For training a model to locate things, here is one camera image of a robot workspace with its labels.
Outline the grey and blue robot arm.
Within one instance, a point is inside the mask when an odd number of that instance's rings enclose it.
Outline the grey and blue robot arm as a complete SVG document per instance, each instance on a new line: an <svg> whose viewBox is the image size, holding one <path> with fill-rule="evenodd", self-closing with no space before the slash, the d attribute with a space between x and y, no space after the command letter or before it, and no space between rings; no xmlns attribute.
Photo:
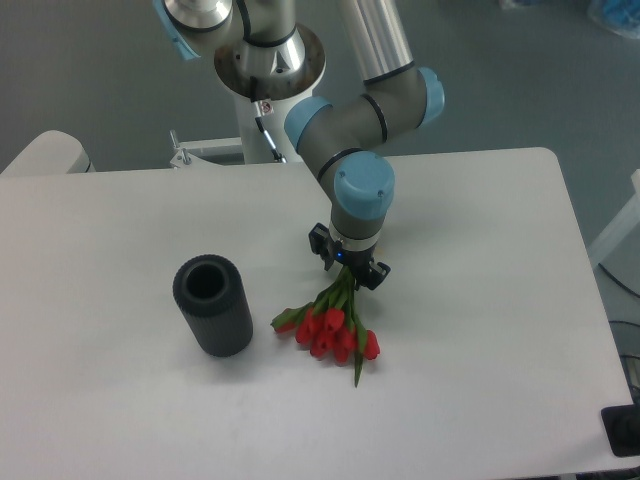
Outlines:
<svg viewBox="0 0 640 480"><path fill-rule="evenodd" d="M377 288L389 267L374 251L394 196L392 167L375 148L434 119L445 106L436 73L420 68L392 1L341 1L363 93L336 107L314 94L326 67L318 37L292 1L157 1L154 10L184 59L210 57L238 113L245 160L303 162L331 203L309 235L326 266Z"/></svg>

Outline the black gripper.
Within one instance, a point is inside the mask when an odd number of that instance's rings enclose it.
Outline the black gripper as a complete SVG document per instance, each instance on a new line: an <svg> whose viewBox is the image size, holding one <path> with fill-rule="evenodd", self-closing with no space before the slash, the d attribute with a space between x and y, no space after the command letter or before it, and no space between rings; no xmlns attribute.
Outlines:
<svg viewBox="0 0 640 480"><path fill-rule="evenodd" d="M309 232L309 243L313 254L318 255L328 271L334 262L346 266L354 277L354 289L375 290L391 272L389 265L373 260L376 237L364 240L342 238L332 230L317 223Z"/></svg>

